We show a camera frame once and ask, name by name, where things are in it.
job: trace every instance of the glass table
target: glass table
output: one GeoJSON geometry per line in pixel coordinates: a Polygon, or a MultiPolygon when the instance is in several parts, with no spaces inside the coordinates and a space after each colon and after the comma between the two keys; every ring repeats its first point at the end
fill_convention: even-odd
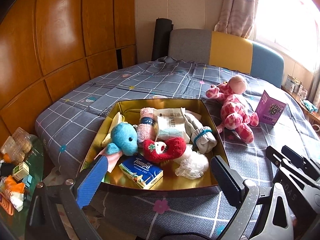
{"type": "Polygon", "coordinates": [[[33,147],[29,152],[29,156],[25,159],[25,162],[29,166],[29,174],[32,176],[32,181],[30,187],[26,189],[26,191],[28,192],[28,197],[26,200],[24,200],[23,209],[20,212],[14,210],[13,216],[10,216],[0,206],[0,219],[5,222],[7,228],[18,239],[24,238],[24,231],[30,207],[30,201],[36,188],[36,184],[38,182],[41,182],[43,176],[44,151],[42,142],[35,135],[31,135],[30,140],[33,147]]]}

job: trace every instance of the bed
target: bed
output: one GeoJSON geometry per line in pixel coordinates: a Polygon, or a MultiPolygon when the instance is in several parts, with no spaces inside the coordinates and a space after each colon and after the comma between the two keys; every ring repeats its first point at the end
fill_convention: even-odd
{"type": "MultiPolygon", "coordinates": [[[[90,80],[46,109],[36,120],[36,131],[53,163],[61,173],[75,177],[104,118],[118,100],[140,98],[201,99],[216,124],[221,105],[207,100],[205,91],[238,74],[226,68],[163,57],[117,70],[90,80]]],[[[265,158],[265,149],[283,145],[297,153],[319,159],[320,141],[305,120],[296,101],[274,85],[243,74],[248,89],[244,93],[251,110],[255,110],[263,90],[278,93],[287,103],[276,125],[260,123],[252,127],[254,142],[246,145],[231,131],[220,134],[231,168],[243,178],[261,186],[272,184],[275,167],[265,158]]],[[[156,199],[116,195],[98,191],[91,205],[108,223],[143,239],[157,239],[168,232],[199,232],[216,238],[235,209],[222,193],[195,198],[156,199]]],[[[250,234],[260,207],[249,223],[250,234]]]]}

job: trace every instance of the gray grid bedsheet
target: gray grid bedsheet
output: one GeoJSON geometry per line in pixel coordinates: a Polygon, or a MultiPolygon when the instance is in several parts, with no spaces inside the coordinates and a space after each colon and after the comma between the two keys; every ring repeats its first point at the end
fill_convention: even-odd
{"type": "MultiPolygon", "coordinates": [[[[75,177],[100,125],[117,101],[197,98],[203,100],[214,122],[219,124],[221,105],[207,100],[205,91],[211,84],[227,81],[235,74],[228,69],[170,57],[117,70],[92,79],[55,102],[37,118],[36,131],[53,163],[63,174],[75,177]]],[[[263,123],[252,127],[255,138],[249,145],[229,130],[220,134],[231,168],[257,185],[270,186],[275,167],[265,158],[267,146],[280,150],[287,145],[302,156],[319,159],[320,141],[290,95],[264,80],[242,75],[249,84],[244,96],[252,110],[256,109],[264,89],[277,93],[287,103],[274,127],[263,123]]],[[[144,239],[190,231],[215,239],[235,211],[222,193],[156,199],[98,191],[91,205],[112,225],[144,239]]],[[[257,206],[247,236],[259,212],[257,206]]]]}

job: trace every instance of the window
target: window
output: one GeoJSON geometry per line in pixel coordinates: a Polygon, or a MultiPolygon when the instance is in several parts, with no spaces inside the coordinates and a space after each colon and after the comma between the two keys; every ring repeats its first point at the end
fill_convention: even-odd
{"type": "Polygon", "coordinates": [[[320,12],[311,0],[259,0],[255,40],[313,72],[319,64],[320,12]]]}

